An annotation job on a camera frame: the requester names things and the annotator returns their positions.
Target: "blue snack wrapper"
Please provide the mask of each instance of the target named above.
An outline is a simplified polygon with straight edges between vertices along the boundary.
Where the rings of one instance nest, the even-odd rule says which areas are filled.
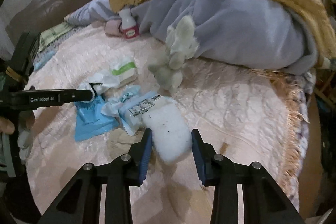
[[[104,104],[105,100],[100,95],[95,97],[92,102],[75,102],[77,108],[76,142],[101,135],[119,126],[114,117],[101,113],[101,108]]]

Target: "fringe trim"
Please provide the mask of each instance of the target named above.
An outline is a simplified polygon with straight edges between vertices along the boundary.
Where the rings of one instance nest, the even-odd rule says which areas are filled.
[[[299,92],[297,85],[289,84],[287,74],[278,71],[264,71],[251,69],[259,76],[270,80],[277,95],[284,101],[288,109],[287,131],[285,149],[282,163],[282,176],[277,178],[277,183],[287,197],[294,195],[294,186],[298,185],[297,172],[300,167],[300,147],[297,132],[300,129],[302,114],[299,112]]]

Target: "metal screw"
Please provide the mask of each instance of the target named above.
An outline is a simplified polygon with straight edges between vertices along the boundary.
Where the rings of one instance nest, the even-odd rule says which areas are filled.
[[[255,162],[252,163],[252,167],[254,169],[260,169],[262,167],[262,165],[261,165],[261,163],[255,161]]]
[[[218,160],[218,161],[221,161],[224,159],[224,156],[222,154],[215,154],[213,156],[214,160]]]
[[[93,164],[92,164],[92,163],[87,163],[87,164],[84,164],[84,165],[83,165],[83,169],[84,169],[85,171],[89,171],[89,170],[91,170],[92,167],[93,167]]]
[[[131,159],[131,155],[129,155],[129,154],[123,154],[121,156],[121,160],[123,160],[123,161],[129,161],[130,159]]]

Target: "bed sheet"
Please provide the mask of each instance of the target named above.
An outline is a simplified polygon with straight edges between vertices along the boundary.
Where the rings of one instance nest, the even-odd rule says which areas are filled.
[[[70,89],[95,72],[108,68],[119,56],[132,55],[143,92],[159,86],[146,68],[149,56],[162,44],[150,36],[126,42],[107,37],[103,27],[86,27],[64,41],[56,55],[30,77],[27,88]],[[205,142],[232,161],[249,165],[261,162],[287,196],[297,201],[302,115],[297,104],[300,89],[283,75],[205,60],[189,60],[184,81],[173,98],[189,129],[198,128]],[[60,190],[86,162],[110,162],[110,132],[76,143],[75,106],[35,111],[36,138],[27,174],[35,203],[44,213]],[[174,166],[151,161],[144,184],[130,189],[134,223],[208,223],[213,188],[197,177],[192,155]],[[102,203],[103,223],[104,203]],[[242,197],[239,209],[242,211]],[[240,214],[239,223],[243,223]]]

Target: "checkered towel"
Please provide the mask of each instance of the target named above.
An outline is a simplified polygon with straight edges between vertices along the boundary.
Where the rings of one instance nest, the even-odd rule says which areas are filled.
[[[42,32],[41,37],[40,37],[39,52],[44,50],[50,43],[55,41],[57,38],[59,38],[63,34],[71,31],[73,27],[74,25],[70,25],[67,22],[62,22],[61,24],[58,24]]]

